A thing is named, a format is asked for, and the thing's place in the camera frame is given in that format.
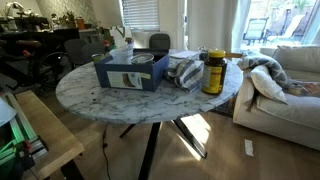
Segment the round marble table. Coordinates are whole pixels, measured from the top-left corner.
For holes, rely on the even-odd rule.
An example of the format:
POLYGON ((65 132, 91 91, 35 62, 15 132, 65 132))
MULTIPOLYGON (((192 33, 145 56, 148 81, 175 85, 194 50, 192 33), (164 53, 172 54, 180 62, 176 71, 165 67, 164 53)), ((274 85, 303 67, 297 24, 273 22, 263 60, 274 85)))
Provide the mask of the round marble table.
POLYGON ((174 122, 189 145, 205 158, 206 150, 182 119, 227 102, 239 91, 242 81, 242 71, 230 62, 223 92, 218 96, 199 90, 187 93, 168 81, 162 81, 154 92, 102 88, 94 65, 88 63, 60 80, 56 96, 65 109, 83 118, 117 124, 150 123, 152 129, 138 177, 138 180, 148 180, 161 124, 174 122))

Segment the striped blue white cloth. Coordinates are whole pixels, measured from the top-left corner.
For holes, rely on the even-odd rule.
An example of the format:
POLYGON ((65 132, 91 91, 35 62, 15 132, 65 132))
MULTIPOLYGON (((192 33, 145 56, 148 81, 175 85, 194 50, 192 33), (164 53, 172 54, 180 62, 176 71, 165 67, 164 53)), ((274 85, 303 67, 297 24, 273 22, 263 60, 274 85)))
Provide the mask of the striped blue white cloth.
POLYGON ((170 63, 165 77, 177 87, 193 92, 202 82, 204 63, 200 60, 184 59, 179 63, 170 63))

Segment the white cushion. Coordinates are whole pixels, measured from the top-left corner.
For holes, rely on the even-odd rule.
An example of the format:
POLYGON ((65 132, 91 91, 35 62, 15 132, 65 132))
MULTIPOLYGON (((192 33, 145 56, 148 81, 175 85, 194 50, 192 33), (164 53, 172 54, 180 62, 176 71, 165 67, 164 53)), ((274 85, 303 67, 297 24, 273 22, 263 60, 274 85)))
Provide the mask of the white cushion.
POLYGON ((255 88, 265 97, 286 103, 287 99, 282 88, 271 78, 271 75, 264 65, 256 66, 250 72, 255 88))

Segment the blue cardboard shoe box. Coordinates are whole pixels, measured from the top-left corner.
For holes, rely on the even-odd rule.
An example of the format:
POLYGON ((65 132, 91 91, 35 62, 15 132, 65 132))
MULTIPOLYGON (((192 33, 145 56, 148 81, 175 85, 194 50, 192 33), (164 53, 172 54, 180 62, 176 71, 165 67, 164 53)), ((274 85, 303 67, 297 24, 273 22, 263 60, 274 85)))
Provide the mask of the blue cardboard shoe box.
POLYGON ((122 62, 106 57, 94 64, 96 74, 103 88, 136 89, 155 91, 160 85, 169 65, 169 51, 166 49, 134 49, 133 54, 153 55, 152 60, 142 59, 122 62))

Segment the dark grey chair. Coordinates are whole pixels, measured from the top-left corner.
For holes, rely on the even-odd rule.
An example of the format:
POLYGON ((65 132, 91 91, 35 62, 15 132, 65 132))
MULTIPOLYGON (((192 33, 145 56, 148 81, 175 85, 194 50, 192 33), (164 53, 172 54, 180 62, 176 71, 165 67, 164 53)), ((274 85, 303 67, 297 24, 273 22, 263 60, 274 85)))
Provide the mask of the dark grey chair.
POLYGON ((64 48, 73 65, 89 63, 92 55, 106 53, 102 42, 87 43, 82 39, 67 40, 64 48))

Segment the grey patterned blanket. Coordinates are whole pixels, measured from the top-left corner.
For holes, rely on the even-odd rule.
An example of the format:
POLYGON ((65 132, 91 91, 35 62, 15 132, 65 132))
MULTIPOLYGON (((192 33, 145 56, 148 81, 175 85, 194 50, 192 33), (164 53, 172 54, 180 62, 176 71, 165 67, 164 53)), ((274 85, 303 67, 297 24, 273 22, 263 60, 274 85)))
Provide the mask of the grey patterned blanket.
POLYGON ((242 70, 253 69, 259 65, 263 65, 268 69, 272 79, 275 80, 279 86, 286 88, 292 83, 291 79, 277 60, 258 51, 245 51, 237 65, 242 70))

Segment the white curtain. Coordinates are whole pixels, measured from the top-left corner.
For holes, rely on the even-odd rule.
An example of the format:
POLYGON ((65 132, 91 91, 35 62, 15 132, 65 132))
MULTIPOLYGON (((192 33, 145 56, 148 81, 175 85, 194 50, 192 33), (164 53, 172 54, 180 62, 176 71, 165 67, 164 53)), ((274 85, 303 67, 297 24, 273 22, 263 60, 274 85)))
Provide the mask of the white curtain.
POLYGON ((188 0, 188 48, 239 52, 252 0, 188 0))

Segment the black office chair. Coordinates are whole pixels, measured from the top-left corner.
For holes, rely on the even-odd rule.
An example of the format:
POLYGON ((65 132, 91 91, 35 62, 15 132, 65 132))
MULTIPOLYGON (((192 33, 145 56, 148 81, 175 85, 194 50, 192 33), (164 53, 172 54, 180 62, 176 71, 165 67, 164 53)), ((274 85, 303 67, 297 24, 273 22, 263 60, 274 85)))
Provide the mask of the black office chair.
POLYGON ((150 36, 149 39, 150 49, 169 49, 170 37, 168 34, 158 33, 150 36))

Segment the beige sofa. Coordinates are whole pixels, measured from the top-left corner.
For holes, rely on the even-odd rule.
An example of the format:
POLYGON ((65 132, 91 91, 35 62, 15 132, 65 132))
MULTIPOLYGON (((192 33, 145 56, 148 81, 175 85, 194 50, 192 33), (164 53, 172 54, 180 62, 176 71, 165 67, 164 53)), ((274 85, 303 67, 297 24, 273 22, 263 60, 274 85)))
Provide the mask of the beige sofa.
POLYGON ((250 72, 244 74, 237 95, 233 121, 242 126, 320 149, 320 46, 280 45, 258 51, 277 60, 292 83, 284 88, 287 102, 262 95, 254 86, 250 72))

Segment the brown hot sauce bottle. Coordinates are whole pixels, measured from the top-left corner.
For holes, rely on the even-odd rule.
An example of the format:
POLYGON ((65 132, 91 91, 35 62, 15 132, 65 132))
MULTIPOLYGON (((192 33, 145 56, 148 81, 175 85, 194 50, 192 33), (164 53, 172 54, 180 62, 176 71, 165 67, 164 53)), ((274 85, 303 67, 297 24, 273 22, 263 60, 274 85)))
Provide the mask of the brown hot sauce bottle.
POLYGON ((103 45, 104 45, 104 49, 105 49, 105 51, 106 52, 110 52, 110 43, 109 43, 109 41, 108 40, 104 40, 103 41, 103 45))

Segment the clear plastic measuring cup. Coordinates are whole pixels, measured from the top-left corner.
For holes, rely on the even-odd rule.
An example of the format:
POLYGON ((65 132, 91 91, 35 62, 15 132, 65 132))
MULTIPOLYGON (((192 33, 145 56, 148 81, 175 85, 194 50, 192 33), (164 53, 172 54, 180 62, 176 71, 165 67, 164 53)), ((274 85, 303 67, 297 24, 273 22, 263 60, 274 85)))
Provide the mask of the clear plastic measuring cup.
POLYGON ((133 57, 133 46, 126 45, 110 51, 112 58, 120 64, 130 64, 133 57))

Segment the silver metal tin can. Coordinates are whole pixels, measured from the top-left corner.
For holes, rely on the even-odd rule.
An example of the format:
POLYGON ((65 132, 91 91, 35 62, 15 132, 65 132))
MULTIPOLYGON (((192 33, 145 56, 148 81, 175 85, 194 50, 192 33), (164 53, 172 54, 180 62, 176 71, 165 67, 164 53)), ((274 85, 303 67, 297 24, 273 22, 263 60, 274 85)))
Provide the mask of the silver metal tin can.
POLYGON ((137 54, 132 57, 131 63, 135 65, 141 65, 141 64, 151 64, 153 63, 154 56, 150 53, 142 53, 137 54))

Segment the amber yellow-lidded vitamin bottle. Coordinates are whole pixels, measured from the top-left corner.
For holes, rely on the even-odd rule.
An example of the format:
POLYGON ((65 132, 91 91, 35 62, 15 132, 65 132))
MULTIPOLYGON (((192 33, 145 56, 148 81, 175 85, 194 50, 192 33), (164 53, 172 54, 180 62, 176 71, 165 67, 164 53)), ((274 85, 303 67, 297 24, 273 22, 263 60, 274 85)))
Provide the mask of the amber yellow-lidded vitamin bottle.
POLYGON ((227 61, 224 50, 209 50, 204 61, 202 91, 219 95, 222 92, 226 74, 227 61))

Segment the wooden bench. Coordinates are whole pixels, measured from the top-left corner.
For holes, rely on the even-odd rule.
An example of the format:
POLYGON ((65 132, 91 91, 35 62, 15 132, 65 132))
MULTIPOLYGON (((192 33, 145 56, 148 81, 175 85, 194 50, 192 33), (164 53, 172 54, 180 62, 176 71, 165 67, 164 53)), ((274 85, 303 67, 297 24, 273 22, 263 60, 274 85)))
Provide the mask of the wooden bench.
POLYGON ((61 170, 67 180, 84 180, 74 161, 84 151, 83 144, 32 91, 16 94, 16 99, 32 128, 48 147, 48 152, 35 160, 35 177, 45 180, 61 170))

